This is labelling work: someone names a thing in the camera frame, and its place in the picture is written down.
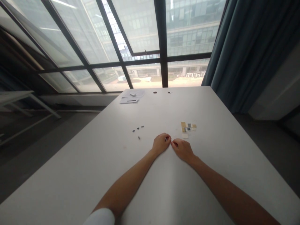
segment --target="gray curtain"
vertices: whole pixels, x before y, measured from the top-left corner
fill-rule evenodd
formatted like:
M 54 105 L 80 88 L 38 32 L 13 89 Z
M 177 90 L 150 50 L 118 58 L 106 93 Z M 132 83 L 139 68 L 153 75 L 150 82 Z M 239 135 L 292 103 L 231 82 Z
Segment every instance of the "gray curtain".
M 300 40 L 300 1 L 229 0 L 202 82 L 247 113 Z

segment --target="small tile cluster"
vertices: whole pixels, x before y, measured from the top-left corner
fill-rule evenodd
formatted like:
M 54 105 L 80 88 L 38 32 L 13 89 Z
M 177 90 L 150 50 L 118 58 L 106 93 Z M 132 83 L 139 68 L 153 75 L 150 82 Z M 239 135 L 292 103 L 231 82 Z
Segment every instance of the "small tile cluster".
M 141 128 L 144 128 L 145 126 L 141 126 Z M 137 128 L 138 130 L 140 129 L 139 127 Z M 133 130 L 132 132 L 135 132 L 135 130 Z M 140 136 L 138 136 L 138 139 L 140 140 Z
M 197 125 L 191 124 L 191 123 L 186 123 L 186 122 L 181 122 L 181 129 L 182 129 L 182 137 L 183 138 L 188 138 L 187 131 L 196 131 Z

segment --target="white table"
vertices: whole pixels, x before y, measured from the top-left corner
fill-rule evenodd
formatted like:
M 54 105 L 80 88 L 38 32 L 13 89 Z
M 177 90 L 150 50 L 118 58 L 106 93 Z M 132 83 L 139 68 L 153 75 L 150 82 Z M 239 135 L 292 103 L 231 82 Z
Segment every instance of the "white table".
M 188 141 L 205 163 L 281 224 L 299 224 L 300 199 L 210 87 L 146 89 L 138 103 L 120 100 L 118 96 L 0 205 L 1 224 L 82 224 L 113 182 L 148 152 L 155 136 L 182 136 L 181 121 L 197 124 Z M 233 224 L 171 146 L 150 168 L 121 222 Z
M 41 100 L 39 100 L 37 97 L 35 97 L 32 93 L 34 91 L 11 91 L 11 92 L 0 92 L 0 107 L 1 106 L 6 106 L 6 105 L 10 105 L 12 107 L 14 107 L 15 109 L 21 111 L 22 113 L 24 113 L 26 116 L 31 117 L 32 115 L 25 111 L 24 109 L 18 107 L 16 104 L 14 104 L 14 102 L 19 101 L 21 99 L 24 98 L 31 98 L 34 101 L 36 101 L 38 104 L 40 104 L 42 107 L 44 107 L 46 110 L 48 110 L 51 114 L 53 114 L 54 116 L 56 116 L 57 118 L 61 118 L 60 115 L 58 115 L 56 112 L 54 112 L 51 108 L 49 108 L 46 104 L 44 104 Z M 35 122 L 34 124 L 30 125 L 29 127 L 21 130 L 20 132 L 16 133 L 15 135 L 5 139 L 3 142 L 0 141 L 0 146 L 3 145 L 4 143 L 10 141 L 11 139 L 15 138 L 16 136 L 20 135 L 21 133 L 25 132 L 26 130 L 30 129 L 31 127 L 39 124 L 40 122 L 44 121 L 45 119 L 47 119 L 49 116 L 46 116 L 45 118 Z

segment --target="hand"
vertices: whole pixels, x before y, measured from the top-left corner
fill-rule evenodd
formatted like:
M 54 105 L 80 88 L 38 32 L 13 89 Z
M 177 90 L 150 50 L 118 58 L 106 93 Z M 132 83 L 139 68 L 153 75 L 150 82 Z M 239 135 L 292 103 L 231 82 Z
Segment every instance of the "hand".
M 196 158 L 189 142 L 176 138 L 171 142 L 171 145 L 176 155 L 186 163 L 190 164 Z
M 167 133 L 162 133 L 154 139 L 151 151 L 158 156 L 169 147 L 170 143 L 171 136 Z

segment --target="person's arm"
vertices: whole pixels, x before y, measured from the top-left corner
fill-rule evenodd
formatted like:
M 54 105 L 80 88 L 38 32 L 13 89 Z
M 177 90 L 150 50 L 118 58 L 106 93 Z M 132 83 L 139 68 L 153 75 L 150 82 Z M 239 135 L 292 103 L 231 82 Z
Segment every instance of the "person's arm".
M 178 157 L 199 174 L 236 224 L 279 224 L 249 195 L 195 156 L 189 142 L 177 138 L 171 145 Z
M 168 148 L 170 142 L 170 135 L 158 135 L 152 149 L 109 188 L 93 212 L 108 208 L 115 218 L 119 217 L 134 197 L 154 160 Z

